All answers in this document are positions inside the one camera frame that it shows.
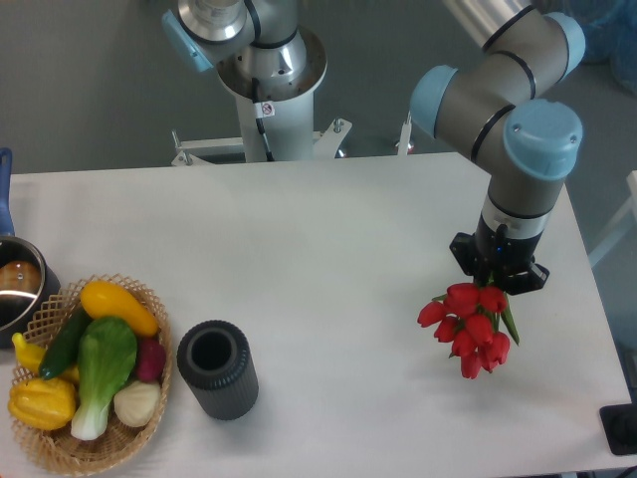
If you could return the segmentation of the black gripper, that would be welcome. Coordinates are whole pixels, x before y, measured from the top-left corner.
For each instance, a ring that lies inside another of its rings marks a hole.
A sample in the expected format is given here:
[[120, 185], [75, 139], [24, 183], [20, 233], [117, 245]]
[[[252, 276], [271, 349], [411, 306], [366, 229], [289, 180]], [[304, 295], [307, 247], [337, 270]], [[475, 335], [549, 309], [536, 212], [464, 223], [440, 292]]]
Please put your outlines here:
[[449, 249], [465, 275], [506, 277], [503, 290], [521, 295], [543, 288], [549, 270], [532, 261], [541, 234], [517, 239], [507, 232], [478, 228], [475, 234], [458, 232]]

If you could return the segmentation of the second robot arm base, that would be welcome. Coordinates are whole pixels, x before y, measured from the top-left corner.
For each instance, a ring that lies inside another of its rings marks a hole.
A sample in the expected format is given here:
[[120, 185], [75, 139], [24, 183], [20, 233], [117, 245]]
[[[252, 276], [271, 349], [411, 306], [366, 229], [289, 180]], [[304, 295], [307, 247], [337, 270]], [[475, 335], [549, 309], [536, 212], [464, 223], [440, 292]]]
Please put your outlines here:
[[253, 103], [311, 93], [326, 72], [324, 47], [299, 23], [297, 1], [179, 1], [161, 25], [186, 65], [216, 70], [229, 91]]

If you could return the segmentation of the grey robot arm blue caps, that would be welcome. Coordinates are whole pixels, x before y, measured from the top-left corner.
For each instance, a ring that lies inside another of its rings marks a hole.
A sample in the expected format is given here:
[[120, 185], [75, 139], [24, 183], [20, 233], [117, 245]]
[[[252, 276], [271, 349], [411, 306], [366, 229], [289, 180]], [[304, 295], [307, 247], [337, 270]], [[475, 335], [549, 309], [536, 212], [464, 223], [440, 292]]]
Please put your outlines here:
[[579, 65], [585, 36], [572, 17], [528, 1], [447, 8], [485, 57], [469, 72], [429, 70], [412, 93], [411, 119], [490, 177], [477, 229], [450, 248], [477, 283], [533, 292], [548, 278], [534, 251], [583, 139], [579, 116], [544, 95]]

